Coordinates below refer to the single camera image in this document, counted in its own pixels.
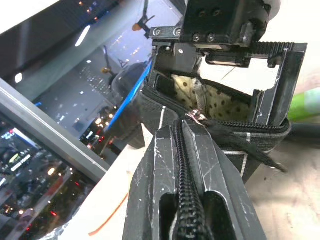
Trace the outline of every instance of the black metal bracket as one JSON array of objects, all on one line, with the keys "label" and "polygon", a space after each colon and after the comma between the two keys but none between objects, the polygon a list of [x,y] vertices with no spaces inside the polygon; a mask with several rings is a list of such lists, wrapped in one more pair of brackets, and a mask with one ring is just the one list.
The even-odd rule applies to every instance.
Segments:
[{"label": "black metal bracket", "polygon": [[180,40],[197,48],[249,47],[264,35],[269,13],[261,0],[189,0]]},{"label": "black metal bracket", "polygon": [[154,88],[163,88],[158,81],[159,72],[196,76],[200,57],[208,64],[248,68],[251,59],[266,59],[268,68],[279,65],[273,88],[261,91],[252,99],[253,109],[248,121],[256,124],[279,126],[288,115],[290,104],[298,81],[300,69],[307,50],[307,43],[293,42],[253,42],[250,47],[232,46],[199,48],[193,42],[181,42],[179,34],[182,27],[153,27],[153,63],[149,82]]}]

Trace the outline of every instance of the glass window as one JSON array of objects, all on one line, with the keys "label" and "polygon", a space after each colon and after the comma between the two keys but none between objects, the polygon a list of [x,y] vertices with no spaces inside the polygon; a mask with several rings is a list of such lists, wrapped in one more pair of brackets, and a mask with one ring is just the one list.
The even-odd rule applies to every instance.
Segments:
[{"label": "glass window", "polygon": [[184,0],[58,1],[0,35],[0,77],[112,164],[129,138],[105,132],[151,61],[149,29],[176,25],[184,7]]},{"label": "glass window", "polygon": [[1,239],[40,239],[65,227],[94,186],[0,115]]}]

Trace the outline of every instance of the zipper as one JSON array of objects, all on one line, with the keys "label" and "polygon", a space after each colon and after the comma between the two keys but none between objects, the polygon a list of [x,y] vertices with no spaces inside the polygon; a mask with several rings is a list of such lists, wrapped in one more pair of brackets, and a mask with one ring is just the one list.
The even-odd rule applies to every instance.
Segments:
[{"label": "zipper", "polygon": [[243,121],[222,121],[214,119],[205,120],[202,123],[205,126],[210,126],[213,123],[217,123],[230,128],[234,132],[250,132],[261,134],[280,134],[288,130],[290,127],[290,123],[287,119],[280,126],[263,125]]},{"label": "zipper", "polygon": [[174,239],[213,240],[198,194],[183,135],[182,118],[173,123],[178,158],[178,209]]},{"label": "zipper", "polygon": [[[170,97],[152,88],[148,82],[144,83],[144,88],[142,89],[142,92],[146,97],[149,97],[152,100],[170,108],[171,110],[176,112],[179,116],[184,116],[190,111],[190,110],[187,110],[181,104],[175,102]],[[230,128],[234,132],[244,132],[244,133],[250,132],[250,133],[261,133],[261,134],[264,134],[264,133],[280,134],[288,130],[290,127],[290,123],[287,119],[280,126],[263,125],[263,124],[256,124],[253,122],[243,122],[243,121],[223,121],[223,120],[216,120],[213,118],[209,118],[208,120],[203,120],[202,124],[207,127],[209,127],[212,124],[220,124]]]}]

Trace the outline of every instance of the black zipper tape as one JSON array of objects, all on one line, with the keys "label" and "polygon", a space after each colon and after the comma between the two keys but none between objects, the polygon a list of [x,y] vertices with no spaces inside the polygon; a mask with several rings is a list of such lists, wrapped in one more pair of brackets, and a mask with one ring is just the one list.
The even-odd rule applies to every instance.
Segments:
[{"label": "black zipper tape", "polygon": [[182,118],[173,123],[178,158],[178,210],[174,239],[213,240],[191,170]]},{"label": "black zipper tape", "polygon": [[221,121],[221,120],[206,120],[202,123],[204,125],[212,124],[211,121],[215,121],[217,124],[228,127],[234,132],[240,133],[258,133],[258,134],[281,134],[287,131],[290,127],[288,119],[285,119],[280,126],[256,124],[252,122],[243,121]]}]

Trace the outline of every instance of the white stripe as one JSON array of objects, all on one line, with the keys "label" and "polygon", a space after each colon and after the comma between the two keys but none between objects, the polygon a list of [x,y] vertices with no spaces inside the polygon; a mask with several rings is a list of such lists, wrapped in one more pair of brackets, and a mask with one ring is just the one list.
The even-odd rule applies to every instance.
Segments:
[{"label": "white stripe", "polygon": [[164,115],[165,115],[165,110],[166,110],[166,106],[163,106],[162,107],[162,111],[161,111],[161,117],[160,117],[160,123],[159,123],[159,128],[158,128],[158,130],[159,129],[162,129],[162,124],[163,124],[163,122],[164,122]]},{"label": "white stripe", "polygon": [[245,154],[244,158],[243,158],[243,164],[242,164],[242,168],[241,168],[241,173],[240,173],[241,177],[244,176],[244,173],[245,173],[245,170],[246,170],[246,165],[247,165],[247,159],[248,159],[248,154]]},{"label": "white stripe", "polygon": [[[250,140],[251,140],[251,133],[250,133],[250,132],[247,132],[247,133],[246,133],[246,140],[247,140],[248,143],[250,143]],[[244,158],[243,158],[241,173],[240,173],[240,176],[241,176],[241,177],[243,177],[244,174],[245,174],[246,165],[247,165],[247,160],[248,160],[248,154],[245,154],[245,155],[244,155]]]},{"label": "white stripe", "polygon": [[250,143],[250,140],[251,140],[250,138],[251,138],[251,133],[247,132],[246,133],[246,140],[247,140],[248,143]]},{"label": "white stripe", "polygon": [[225,155],[245,155],[244,151],[223,151]]}]

